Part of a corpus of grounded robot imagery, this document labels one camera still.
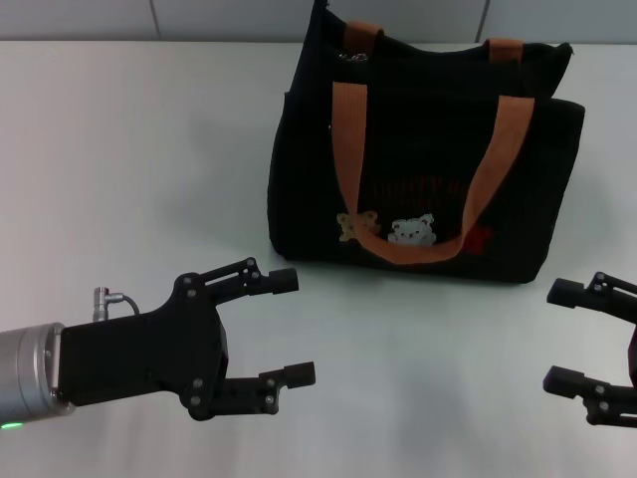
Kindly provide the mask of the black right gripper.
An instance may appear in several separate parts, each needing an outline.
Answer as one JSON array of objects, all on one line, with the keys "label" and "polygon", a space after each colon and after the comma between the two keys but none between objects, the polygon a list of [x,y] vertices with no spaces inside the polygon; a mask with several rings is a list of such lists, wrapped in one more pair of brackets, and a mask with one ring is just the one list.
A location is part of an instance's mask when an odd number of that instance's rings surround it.
[{"label": "black right gripper", "polygon": [[[549,304],[569,309],[583,308],[636,324],[636,285],[602,272],[590,283],[556,279],[547,296]],[[586,421],[591,425],[635,426],[637,388],[637,327],[627,350],[628,372],[633,387],[587,377],[584,373],[552,366],[542,382],[547,393],[564,398],[582,398]]]}]

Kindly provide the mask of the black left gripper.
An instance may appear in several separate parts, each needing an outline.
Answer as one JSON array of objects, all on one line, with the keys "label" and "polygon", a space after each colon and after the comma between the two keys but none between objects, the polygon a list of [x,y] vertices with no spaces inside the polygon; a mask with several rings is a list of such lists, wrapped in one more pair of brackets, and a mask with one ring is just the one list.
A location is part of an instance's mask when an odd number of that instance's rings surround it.
[{"label": "black left gripper", "polygon": [[169,391],[197,421],[275,415],[282,388],[316,383],[315,363],[225,378],[227,341],[216,306],[298,289],[294,268],[263,274],[253,257],[200,275],[182,275],[154,311],[64,329],[59,391],[75,406]]}]

